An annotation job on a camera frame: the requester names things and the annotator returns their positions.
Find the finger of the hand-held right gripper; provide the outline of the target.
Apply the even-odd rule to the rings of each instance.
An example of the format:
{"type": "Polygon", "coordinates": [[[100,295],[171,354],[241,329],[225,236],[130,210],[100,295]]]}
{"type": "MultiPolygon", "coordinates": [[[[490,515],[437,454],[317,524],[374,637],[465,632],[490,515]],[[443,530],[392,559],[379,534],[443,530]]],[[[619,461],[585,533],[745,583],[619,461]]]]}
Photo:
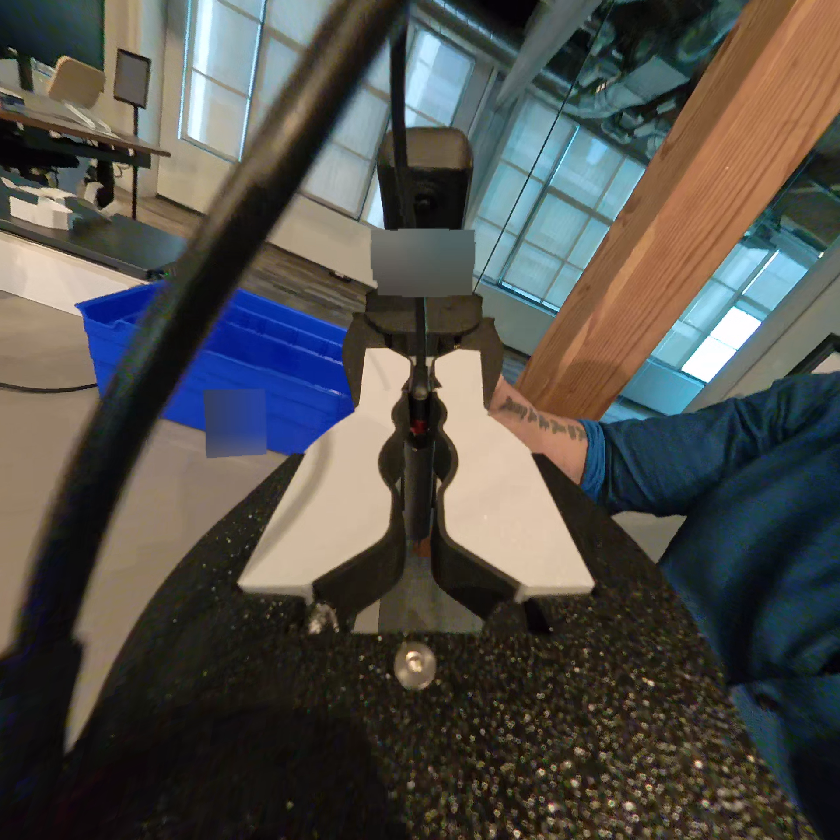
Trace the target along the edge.
{"type": "Polygon", "coordinates": [[[392,414],[404,396],[412,370],[412,360],[393,349],[365,349],[358,413],[392,414]]]}
{"type": "Polygon", "coordinates": [[[487,415],[482,353],[458,347],[433,362],[435,393],[447,415],[487,415]]]}

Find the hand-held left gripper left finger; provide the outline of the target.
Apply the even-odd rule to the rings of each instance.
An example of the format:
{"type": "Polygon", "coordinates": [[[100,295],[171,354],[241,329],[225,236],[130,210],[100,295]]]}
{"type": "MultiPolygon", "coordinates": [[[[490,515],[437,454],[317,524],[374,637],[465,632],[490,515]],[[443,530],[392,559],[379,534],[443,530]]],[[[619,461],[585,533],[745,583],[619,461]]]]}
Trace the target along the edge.
{"type": "Polygon", "coordinates": [[[363,395],[308,448],[238,578],[241,590],[313,597],[318,579],[385,536],[392,493],[380,455],[402,395],[363,395]]]}

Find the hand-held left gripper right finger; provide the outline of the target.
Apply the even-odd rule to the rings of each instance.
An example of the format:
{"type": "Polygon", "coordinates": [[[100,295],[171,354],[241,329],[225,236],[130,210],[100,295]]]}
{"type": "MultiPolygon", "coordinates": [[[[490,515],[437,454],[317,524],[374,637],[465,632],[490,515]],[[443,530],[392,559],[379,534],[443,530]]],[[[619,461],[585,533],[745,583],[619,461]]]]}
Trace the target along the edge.
{"type": "Polygon", "coordinates": [[[480,395],[438,392],[432,572],[461,604],[591,594],[537,461],[480,395]]]}

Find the blue plastic bin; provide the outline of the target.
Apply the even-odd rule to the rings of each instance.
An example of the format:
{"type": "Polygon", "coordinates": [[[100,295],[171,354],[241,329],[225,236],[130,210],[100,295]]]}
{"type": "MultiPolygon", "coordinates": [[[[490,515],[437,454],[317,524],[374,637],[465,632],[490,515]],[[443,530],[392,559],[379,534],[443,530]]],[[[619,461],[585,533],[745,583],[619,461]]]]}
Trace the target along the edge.
{"type": "MultiPolygon", "coordinates": [[[[100,394],[163,286],[162,280],[143,283],[77,304],[100,394]]],[[[205,391],[263,391],[268,450],[300,453],[354,409],[342,363],[345,334],[237,290],[161,416],[203,431],[205,391]]]]}

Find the large grid window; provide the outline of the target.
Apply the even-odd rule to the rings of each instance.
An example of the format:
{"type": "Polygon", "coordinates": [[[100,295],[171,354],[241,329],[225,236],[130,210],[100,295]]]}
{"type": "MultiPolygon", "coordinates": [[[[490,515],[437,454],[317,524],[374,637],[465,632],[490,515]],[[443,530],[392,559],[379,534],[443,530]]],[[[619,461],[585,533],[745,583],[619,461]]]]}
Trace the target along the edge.
{"type": "Polygon", "coordinates": [[[474,277],[557,312],[644,171],[527,94],[476,212],[474,277]]]}
{"type": "MultiPolygon", "coordinates": [[[[237,162],[332,4],[189,2],[182,138],[219,160],[237,162]]],[[[475,67],[474,57],[413,20],[406,44],[406,126],[454,126],[475,67]]],[[[381,227],[375,156],[390,128],[385,46],[302,181],[304,195],[381,227]]]]}

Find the wooden beam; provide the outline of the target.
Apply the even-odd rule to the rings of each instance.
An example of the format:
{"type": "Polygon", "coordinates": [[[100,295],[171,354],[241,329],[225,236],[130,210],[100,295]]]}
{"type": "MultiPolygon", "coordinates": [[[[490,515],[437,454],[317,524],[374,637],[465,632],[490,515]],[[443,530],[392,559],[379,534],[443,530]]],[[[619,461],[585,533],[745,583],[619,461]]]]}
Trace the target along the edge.
{"type": "Polygon", "coordinates": [[[518,383],[600,418],[839,110],[839,2],[743,9],[518,383]]]}

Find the grey laptop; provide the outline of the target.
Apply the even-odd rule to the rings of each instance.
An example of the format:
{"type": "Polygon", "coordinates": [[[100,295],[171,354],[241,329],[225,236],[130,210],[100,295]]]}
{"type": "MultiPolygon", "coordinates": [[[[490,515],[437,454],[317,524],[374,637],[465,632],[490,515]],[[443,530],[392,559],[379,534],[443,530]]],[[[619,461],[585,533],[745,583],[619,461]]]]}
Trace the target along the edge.
{"type": "Polygon", "coordinates": [[[32,224],[2,212],[4,233],[60,253],[87,259],[137,280],[165,278],[186,248],[186,240],[122,215],[82,215],[70,230],[32,224]]]}

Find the small framed sign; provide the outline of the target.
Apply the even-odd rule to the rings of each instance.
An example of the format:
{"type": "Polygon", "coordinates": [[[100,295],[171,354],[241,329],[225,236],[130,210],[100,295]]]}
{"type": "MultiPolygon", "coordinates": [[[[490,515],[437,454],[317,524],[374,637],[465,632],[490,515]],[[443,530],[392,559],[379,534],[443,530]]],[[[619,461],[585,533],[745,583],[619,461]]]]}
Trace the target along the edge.
{"type": "Polygon", "coordinates": [[[152,62],[147,56],[127,49],[117,50],[112,95],[115,100],[136,109],[147,109],[151,87],[152,62]]]}

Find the white laptop box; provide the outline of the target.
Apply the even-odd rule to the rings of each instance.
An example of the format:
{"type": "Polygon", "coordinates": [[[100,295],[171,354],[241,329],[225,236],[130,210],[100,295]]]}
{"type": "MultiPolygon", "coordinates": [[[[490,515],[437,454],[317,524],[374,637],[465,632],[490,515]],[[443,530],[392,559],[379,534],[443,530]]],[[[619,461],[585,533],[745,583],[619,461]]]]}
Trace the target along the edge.
{"type": "Polygon", "coordinates": [[[1,290],[74,316],[77,304],[145,282],[75,255],[1,233],[1,290]]]}

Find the dark office desk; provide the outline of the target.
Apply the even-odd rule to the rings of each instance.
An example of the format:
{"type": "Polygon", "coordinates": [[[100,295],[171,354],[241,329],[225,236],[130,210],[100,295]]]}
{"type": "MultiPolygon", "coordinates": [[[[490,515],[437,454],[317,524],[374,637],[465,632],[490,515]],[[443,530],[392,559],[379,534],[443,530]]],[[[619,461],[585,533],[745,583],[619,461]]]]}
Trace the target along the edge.
{"type": "Polygon", "coordinates": [[[98,129],[84,122],[54,115],[39,115],[31,108],[1,109],[2,123],[17,126],[19,143],[29,148],[54,154],[73,155],[89,160],[103,159],[127,165],[132,170],[131,218],[137,219],[138,172],[151,168],[151,157],[171,157],[161,147],[131,134],[98,129]]]}

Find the beige chair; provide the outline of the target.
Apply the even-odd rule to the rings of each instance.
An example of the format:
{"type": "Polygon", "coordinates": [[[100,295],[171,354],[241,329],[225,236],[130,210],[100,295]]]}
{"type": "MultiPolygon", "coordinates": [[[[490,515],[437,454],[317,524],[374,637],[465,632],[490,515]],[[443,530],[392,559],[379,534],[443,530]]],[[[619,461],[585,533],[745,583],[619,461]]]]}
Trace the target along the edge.
{"type": "Polygon", "coordinates": [[[92,109],[105,87],[106,74],[103,70],[71,56],[60,56],[49,80],[46,96],[55,102],[92,109]]]}

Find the white plastic holder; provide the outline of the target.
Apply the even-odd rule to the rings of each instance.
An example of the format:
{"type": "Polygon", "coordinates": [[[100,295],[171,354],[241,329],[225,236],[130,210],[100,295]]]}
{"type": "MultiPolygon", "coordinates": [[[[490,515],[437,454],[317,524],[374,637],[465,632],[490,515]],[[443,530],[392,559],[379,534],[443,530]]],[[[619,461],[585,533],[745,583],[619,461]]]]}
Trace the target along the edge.
{"type": "Polygon", "coordinates": [[[16,185],[8,179],[3,184],[9,191],[9,213],[21,222],[53,230],[69,231],[74,213],[67,198],[76,195],[57,187],[16,185]]]}

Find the large wall screen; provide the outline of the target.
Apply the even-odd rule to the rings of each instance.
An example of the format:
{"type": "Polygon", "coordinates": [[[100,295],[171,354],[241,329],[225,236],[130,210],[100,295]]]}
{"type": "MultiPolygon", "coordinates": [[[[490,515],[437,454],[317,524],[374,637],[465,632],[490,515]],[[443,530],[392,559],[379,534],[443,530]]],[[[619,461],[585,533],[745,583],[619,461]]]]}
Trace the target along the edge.
{"type": "Polygon", "coordinates": [[[50,67],[68,56],[104,69],[103,1],[2,1],[1,48],[50,67]]]}

